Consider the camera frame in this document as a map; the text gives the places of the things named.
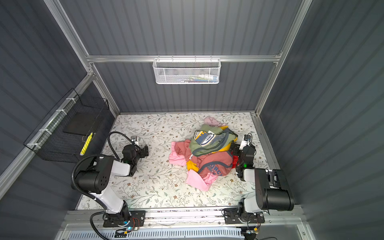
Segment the red cloth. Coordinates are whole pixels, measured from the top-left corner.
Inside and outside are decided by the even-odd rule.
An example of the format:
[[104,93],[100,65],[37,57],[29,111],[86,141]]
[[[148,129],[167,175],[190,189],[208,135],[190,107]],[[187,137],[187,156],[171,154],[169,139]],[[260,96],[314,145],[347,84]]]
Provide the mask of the red cloth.
[[237,167],[239,156],[233,156],[232,169]]

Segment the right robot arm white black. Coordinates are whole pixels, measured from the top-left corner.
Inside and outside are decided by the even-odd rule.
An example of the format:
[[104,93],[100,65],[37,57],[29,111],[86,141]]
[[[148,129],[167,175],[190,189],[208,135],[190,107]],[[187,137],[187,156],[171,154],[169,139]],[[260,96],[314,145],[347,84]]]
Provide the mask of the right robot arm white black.
[[294,209],[294,197],[284,171],[255,168],[253,158],[256,148],[252,144],[241,147],[232,143],[230,152],[237,157],[234,166],[238,178],[255,184],[253,192],[239,201],[237,212],[231,216],[232,222],[261,224],[264,222],[264,212]]

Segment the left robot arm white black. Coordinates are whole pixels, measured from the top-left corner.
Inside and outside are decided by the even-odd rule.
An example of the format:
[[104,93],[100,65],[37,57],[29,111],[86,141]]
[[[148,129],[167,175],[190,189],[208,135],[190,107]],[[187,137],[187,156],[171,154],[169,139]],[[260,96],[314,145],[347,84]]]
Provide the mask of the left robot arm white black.
[[123,148],[122,154],[122,161],[114,156],[88,156],[75,165],[71,175],[72,188],[102,206],[106,225],[128,226],[134,223],[135,218],[130,213],[127,203],[118,197],[109,181],[111,175],[133,177],[139,159],[149,156],[149,148],[147,145],[142,148],[127,145]]

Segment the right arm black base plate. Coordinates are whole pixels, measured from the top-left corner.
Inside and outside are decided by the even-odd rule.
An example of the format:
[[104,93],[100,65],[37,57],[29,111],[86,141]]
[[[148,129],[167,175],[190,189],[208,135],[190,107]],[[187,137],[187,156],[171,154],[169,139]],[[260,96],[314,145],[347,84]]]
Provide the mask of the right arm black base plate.
[[222,210],[222,215],[226,225],[235,224],[263,224],[265,218],[263,212],[247,213],[241,212],[238,208],[225,208]]

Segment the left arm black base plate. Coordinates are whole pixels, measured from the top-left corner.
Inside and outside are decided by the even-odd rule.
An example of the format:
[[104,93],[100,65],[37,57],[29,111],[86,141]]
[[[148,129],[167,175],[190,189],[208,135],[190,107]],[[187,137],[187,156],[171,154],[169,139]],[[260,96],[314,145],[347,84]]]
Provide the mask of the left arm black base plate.
[[119,214],[103,215],[104,228],[117,228],[117,227],[142,227],[144,225],[146,211],[129,211]]

